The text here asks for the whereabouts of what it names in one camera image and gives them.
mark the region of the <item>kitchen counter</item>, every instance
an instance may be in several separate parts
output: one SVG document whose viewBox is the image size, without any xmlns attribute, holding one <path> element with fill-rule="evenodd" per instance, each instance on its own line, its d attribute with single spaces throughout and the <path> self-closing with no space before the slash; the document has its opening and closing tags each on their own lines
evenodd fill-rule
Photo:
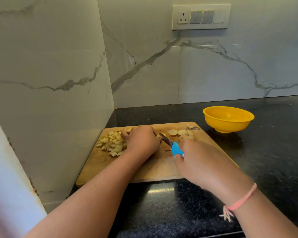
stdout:
<svg viewBox="0 0 298 238">
<path fill-rule="evenodd" d="M 252 112 L 243 131 L 220 134 L 202 110 Z M 298 226 L 298 96 L 116 109 L 109 127 L 196 122 Z M 129 184 L 109 237 L 244 237 L 238 221 L 219 217 L 223 204 L 185 179 Z"/>
</svg>

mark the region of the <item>plastic bowl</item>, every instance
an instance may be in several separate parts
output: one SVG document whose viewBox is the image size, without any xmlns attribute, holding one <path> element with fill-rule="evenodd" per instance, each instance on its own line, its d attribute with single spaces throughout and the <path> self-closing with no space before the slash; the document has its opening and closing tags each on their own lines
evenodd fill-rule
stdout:
<svg viewBox="0 0 298 238">
<path fill-rule="evenodd" d="M 203 109 L 203 113 L 208 125 L 225 134 L 245 129 L 255 118 L 251 112 L 226 106 L 208 107 Z"/>
</svg>

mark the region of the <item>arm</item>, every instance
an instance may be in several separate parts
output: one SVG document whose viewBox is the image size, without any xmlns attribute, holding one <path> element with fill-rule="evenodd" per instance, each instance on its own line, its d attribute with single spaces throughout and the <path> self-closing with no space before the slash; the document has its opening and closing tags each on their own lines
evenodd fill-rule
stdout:
<svg viewBox="0 0 298 238">
<path fill-rule="evenodd" d="M 136 170 L 159 148 L 151 126 L 124 131 L 127 150 L 49 213 L 30 237 L 107 237 L 124 191 Z"/>
<path fill-rule="evenodd" d="M 231 206 L 245 196 L 254 182 L 222 152 L 204 142 L 180 144 L 185 158 L 176 155 L 180 173 Z M 233 212 L 247 238 L 298 238 L 298 228 L 258 189 Z"/>
</svg>

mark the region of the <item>white wall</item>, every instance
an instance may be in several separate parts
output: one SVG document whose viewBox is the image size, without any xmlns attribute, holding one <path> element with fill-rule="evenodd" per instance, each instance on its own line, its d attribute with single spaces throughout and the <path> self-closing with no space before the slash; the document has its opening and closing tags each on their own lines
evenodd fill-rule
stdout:
<svg viewBox="0 0 298 238">
<path fill-rule="evenodd" d="M 46 216 L 0 127 L 0 238 L 22 237 Z"/>
<path fill-rule="evenodd" d="M 0 125 L 47 211 L 113 109 L 97 0 L 0 0 Z"/>
<path fill-rule="evenodd" d="M 228 29 L 171 31 L 172 5 L 223 3 Z M 117 108 L 298 95 L 298 0 L 99 0 L 99 11 Z"/>
</svg>

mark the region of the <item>chopping board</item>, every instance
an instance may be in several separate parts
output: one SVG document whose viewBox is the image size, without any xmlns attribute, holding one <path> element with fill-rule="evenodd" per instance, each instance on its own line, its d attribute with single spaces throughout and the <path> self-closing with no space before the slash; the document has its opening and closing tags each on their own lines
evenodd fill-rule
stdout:
<svg viewBox="0 0 298 238">
<path fill-rule="evenodd" d="M 151 125 L 157 134 L 167 133 L 170 129 L 186 130 L 186 126 L 199 127 L 195 122 L 183 122 L 183 123 L 166 123 L 166 124 L 153 124 Z M 107 137 L 111 131 L 117 131 L 118 129 L 129 129 L 135 126 L 127 127 L 116 127 L 116 128 L 105 128 L 101 133 L 97 142 Z M 207 144 L 213 145 L 223 153 L 225 153 L 201 128 L 199 130 L 192 130 L 194 133 L 195 140 L 206 142 Z M 179 142 L 178 136 L 172 137 L 167 134 L 167 137 L 173 142 Z M 159 180 L 173 180 L 184 178 L 180 175 L 175 159 L 172 156 L 171 151 L 165 151 L 170 147 L 162 142 L 158 151 L 154 153 L 135 173 L 131 180 L 131 183 L 148 182 L 148 181 L 159 181 Z M 108 152 L 102 151 L 101 148 L 94 146 L 90 156 L 88 157 L 78 179 L 76 180 L 76 186 L 82 187 L 95 175 L 106 168 L 116 158 L 108 156 Z"/>
</svg>

